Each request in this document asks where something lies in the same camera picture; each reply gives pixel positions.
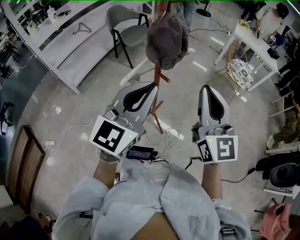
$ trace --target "light blue shirt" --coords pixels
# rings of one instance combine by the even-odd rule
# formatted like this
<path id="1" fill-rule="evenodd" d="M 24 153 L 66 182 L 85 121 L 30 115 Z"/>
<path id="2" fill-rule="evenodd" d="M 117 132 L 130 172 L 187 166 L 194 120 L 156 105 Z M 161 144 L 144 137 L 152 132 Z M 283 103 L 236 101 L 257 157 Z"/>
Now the light blue shirt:
<path id="1" fill-rule="evenodd" d="M 233 239 L 252 239 L 243 214 L 220 199 L 212 201 L 187 171 L 174 164 L 167 168 L 156 170 L 165 172 L 162 177 L 138 160 L 123 159 L 121 181 L 110 190 L 84 177 L 63 207 L 53 239 L 129 240 L 156 211 L 165 212 L 182 240 L 222 239 L 222 227 L 236 231 Z M 79 218 L 85 211 L 93 211 L 92 221 Z"/>

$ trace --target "electrical outlet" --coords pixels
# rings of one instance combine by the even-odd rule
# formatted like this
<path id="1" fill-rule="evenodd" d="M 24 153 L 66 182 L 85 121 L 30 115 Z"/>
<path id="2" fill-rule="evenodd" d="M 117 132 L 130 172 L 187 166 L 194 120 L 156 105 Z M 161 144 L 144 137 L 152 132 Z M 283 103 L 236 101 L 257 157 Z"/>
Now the electrical outlet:
<path id="1" fill-rule="evenodd" d="M 54 146 L 55 145 L 55 141 L 46 141 L 45 144 L 46 145 L 50 145 L 50 146 Z"/>

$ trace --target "pink bag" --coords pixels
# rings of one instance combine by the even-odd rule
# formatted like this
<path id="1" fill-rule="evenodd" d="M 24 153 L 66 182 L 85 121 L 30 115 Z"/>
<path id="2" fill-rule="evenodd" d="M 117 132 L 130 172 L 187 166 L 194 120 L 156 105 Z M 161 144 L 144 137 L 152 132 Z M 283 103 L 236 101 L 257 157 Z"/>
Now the pink bag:
<path id="1" fill-rule="evenodd" d="M 284 210 L 277 215 L 281 207 L 284 207 Z M 259 234 L 268 240 L 281 240 L 290 229 L 289 216 L 291 207 L 291 203 L 281 203 L 275 204 L 268 209 L 263 216 L 262 228 Z"/>

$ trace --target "wire hanger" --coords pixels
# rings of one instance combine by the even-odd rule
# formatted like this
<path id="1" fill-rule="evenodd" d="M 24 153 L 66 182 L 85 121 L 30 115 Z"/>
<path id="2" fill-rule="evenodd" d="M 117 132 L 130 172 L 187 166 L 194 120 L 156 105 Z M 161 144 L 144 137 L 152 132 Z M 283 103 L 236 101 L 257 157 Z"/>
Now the wire hanger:
<path id="1" fill-rule="evenodd" d="M 78 30 L 77 30 L 76 32 L 73 32 L 73 35 L 75 35 L 75 34 L 78 33 L 78 32 L 88 32 L 88 33 L 92 32 L 92 30 L 89 29 L 87 26 L 85 26 L 85 27 L 86 27 L 88 30 L 80 30 L 80 24 L 82 24 L 83 26 L 85 26 L 82 22 L 80 22 L 80 23 L 79 23 L 79 28 L 78 28 Z"/>

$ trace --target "patterned seat cushion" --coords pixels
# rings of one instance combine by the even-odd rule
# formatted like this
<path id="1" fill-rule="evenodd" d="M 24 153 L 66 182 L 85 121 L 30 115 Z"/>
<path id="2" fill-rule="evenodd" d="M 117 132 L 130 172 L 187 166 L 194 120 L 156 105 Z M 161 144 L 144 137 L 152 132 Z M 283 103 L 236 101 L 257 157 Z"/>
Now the patterned seat cushion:
<path id="1" fill-rule="evenodd" d="M 250 88 L 253 84 L 253 74 L 249 65 L 240 59 L 232 59 L 230 63 L 233 73 L 228 63 L 227 70 L 229 76 L 234 79 L 241 88 Z"/>

